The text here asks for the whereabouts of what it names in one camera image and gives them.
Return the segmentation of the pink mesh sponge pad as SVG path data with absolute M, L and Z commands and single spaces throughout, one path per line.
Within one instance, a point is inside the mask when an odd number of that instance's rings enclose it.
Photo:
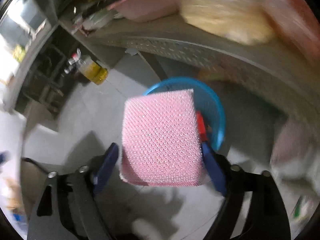
M 121 145 L 126 183 L 182 187 L 206 181 L 192 89 L 128 99 Z

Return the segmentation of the clear bag with red print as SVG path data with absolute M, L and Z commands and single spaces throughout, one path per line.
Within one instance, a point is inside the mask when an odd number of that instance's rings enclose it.
M 196 111 L 196 119 L 197 119 L 197 128 L 200 136 L 200 141 L 201 142 L 208 141 L 206 126 L 200 111 Z

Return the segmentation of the blue plastic waste basket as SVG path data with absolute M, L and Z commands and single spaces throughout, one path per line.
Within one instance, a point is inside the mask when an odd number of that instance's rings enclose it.
M 144 95 L 184 89 L 193 90 L 195 109 L 201 112 L 204 123 L 211 127 L 207 136 L 217 152 L 225 137 L 226 117 L 220 98 L 208 85 L 191 77 L 171 77 L 151 86 Z

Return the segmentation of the cooking oil bottle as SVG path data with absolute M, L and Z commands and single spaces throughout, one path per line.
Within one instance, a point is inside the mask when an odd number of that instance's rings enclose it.
M 108 76 L 107 69 L 93 61 L 89 55 L 84 55 L 80 48 L 71 55 L 67 63 L 68 66 L 64 69 L 65 74 L 79 72 L 96 85 L 102 84 Z

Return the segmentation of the yellow item in plastic bag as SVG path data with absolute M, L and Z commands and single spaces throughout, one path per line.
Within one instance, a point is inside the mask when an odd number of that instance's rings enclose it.
M 243 45 L 276 35 L 257 0 L 181 0 L 180 15 L 189 25 Z

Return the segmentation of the red item in plastic bag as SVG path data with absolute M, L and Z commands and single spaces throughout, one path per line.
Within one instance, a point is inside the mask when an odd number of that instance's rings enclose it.
M 319 65 L 319 22 L 305 0 L 260 0 L 271 26 L 310 62 Z

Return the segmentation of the pink plastic basin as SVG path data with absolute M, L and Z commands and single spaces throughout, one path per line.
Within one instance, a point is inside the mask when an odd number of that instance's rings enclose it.
M 107 8 L 134 22 L 149 22 L 178 12 L 180 0 L 119 0 Z

